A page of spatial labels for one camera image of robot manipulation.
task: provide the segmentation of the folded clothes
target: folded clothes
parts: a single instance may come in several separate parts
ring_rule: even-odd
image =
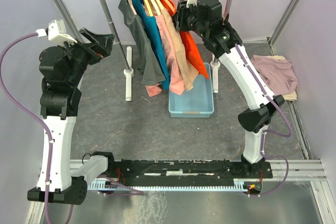
[[[252,64],[265,84],[275,95],[282,94],[285,100],[296,100],[298,78],[292,70],[292,64],[284,56],[253,55]]]

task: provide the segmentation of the metal table surface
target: metal table surface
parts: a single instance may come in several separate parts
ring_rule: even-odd
[[[276,186],[264,182],[264,190]],[[50,204],[54,223],[65,223],[69,206]],[[92,191],[75,206],[71,223],[115,224],[318,224],[322,223],[309,182],[288,182],[274,194],[248,198],[242,193],[147,191],[145,196],[104,197]]]

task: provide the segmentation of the red wire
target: red wire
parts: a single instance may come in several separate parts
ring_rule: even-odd
[[[125,184],[125,182],[126,182],[126,179],[125,179],[125,177],[124,177],[124,175],[121,173],[121,171],[120,171],[120,169],[119,168],[117,168],[117,170],[115,170],[117,173],[118,173],[118,182],[120,183],[120,175],[122,175],[122,178],[123,178],[123,185]]]

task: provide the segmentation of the gray carpet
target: gray carpet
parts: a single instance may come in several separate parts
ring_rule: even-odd
[[[139,54],[133,47],[133,66]],[[270,55],[267,44],[246,44],[249,56]],[[205,62],[211,53],[203,46]],[[219,93],[214,95],[215,113],[209,119],[171,118],[168,92],[149,98],[141,84],[142,76],[133,77],[133,100],[125,102],[125,78],[120,53],[115,47],[110,57],[88,67],[81,91],[79,115],[72,136],[71,158],[86,152],[113,152],[116,159],[239,159],[244,150],[244,130],[237,116],[247,109],[243,93],[223,66],[219,70]],[[282,107],[289,116],[289,107]],[[287,133],[279,114],[269,127]],[[266,152],[303,159],[295,134],[286,139],[267,135]]]

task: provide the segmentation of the beige shirt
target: beige shirt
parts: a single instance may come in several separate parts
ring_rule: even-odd
[[[169,15],[166,9],[162,10],[161,12],[166,22],[168,32],[172,38],[178,67],[180,68],[181,75],[184,80],[185,89],[188,91],[194,87],[193,83],[198,75],[198,70],[193,65],[191,65],[186,58],[182,39],[179,32],[175,30],[172,17]]]

